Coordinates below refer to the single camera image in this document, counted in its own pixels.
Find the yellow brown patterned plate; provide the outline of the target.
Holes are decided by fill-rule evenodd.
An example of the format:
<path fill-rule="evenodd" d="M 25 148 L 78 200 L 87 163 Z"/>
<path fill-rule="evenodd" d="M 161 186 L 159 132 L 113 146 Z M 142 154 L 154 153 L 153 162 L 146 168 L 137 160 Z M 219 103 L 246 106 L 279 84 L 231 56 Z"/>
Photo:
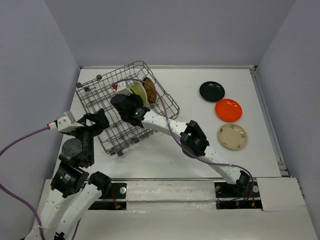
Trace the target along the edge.
<path fill-rule="evenodd" d="M 150 104 L 154 104 L 157 101 L 156 87 L 153 81 L 149 77 L 143 78 L 143 87 L 145 89 L 147 100 Z"/>

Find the cream plate with black blossoms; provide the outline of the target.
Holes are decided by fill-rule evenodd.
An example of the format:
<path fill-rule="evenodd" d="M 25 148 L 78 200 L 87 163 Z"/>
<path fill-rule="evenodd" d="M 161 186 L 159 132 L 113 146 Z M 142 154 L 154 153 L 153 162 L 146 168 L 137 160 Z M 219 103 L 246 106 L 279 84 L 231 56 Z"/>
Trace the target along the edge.
<path fill-rule="evenodd" d="M 137 81 L 135 83 L 139 83 L 139 85 L 140 85 L 139 95 L 138 96 L 141 97 L 142 102 L 143 102 L 143 106 L 146 107 L 147 103 L 148 103 L 148 97 L 147 97 L 146 90 L 145 90 L 145 88 L 143 87 L 143 85 L 140 82 Z"/>

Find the orange plate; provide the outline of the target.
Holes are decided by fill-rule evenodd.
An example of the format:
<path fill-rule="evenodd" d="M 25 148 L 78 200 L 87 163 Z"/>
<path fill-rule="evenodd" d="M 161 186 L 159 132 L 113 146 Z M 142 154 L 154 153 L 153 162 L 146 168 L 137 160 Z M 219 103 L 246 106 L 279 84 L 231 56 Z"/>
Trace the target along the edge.
<path fill-rule="evenodd" d="M 215 105 L 216 115 L 225 122 L 236 122 L 243 114 L 241 105 L 233 99 L 223 98 Z"/>

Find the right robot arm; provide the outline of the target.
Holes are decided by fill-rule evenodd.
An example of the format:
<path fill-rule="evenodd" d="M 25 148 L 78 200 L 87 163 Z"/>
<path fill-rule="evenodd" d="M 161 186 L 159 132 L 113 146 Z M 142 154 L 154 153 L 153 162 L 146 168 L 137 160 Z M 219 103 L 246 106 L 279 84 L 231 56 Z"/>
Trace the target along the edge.
<path fill-rule="evenodd" d="M 169 119 L 167 114 L 159 115 L 144 106 L 141 97 L 135 93 L 116 94 L 110 103 L 124 122 L 171 136 L 186 156 L 215 170 L 230 185 L 230 190 L 235 196 L 243 194 L 250 196 L 253 193 L 254 181 L 251 173 L 244 167 L 224 160 L 210 146 L 205 133 L 196 121 L 179 122 Z"/>

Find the lime green plate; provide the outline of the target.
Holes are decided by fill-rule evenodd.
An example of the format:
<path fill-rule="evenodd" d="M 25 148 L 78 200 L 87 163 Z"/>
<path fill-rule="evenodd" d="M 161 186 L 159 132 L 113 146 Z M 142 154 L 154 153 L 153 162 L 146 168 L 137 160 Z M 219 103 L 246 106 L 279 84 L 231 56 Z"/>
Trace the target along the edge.
<path fill-rule="evenodd" d="M 136 95 L 140 94 L 140 83 L 136 82 L 134 85 L 129 86 L 129 89 Z"/>

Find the cream plate with small marks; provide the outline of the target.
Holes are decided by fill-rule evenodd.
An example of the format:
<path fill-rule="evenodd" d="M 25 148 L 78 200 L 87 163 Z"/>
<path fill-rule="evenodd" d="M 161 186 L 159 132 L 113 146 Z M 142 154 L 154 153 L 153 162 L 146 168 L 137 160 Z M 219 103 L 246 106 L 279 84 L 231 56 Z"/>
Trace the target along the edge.
<path fill-rule="evenodd" d="M 236 123 L 226 123 L 217 131 L 217 139 L 227 149 L 238 151 L 248 144 L 248 134 Z"/>

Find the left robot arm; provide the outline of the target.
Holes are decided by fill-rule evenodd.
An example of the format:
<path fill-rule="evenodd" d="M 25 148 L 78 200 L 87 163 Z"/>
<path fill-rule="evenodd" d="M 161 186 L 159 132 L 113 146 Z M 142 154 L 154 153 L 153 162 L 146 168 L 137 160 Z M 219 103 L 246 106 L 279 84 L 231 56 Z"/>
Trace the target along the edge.
<path fill-rule="evenodd" d="M 58 156 L 60 164 L 50 183 L 44 207 L 27 240 L 66 240 L 84 213 L 100 197 L 110 194 L 111 178 L 85 170 L 95 163 L 94 137 L 110 123 L 101 108 L 75 120 L 70 111 L 47 124 L 49 130 L 70 136 Z"/>

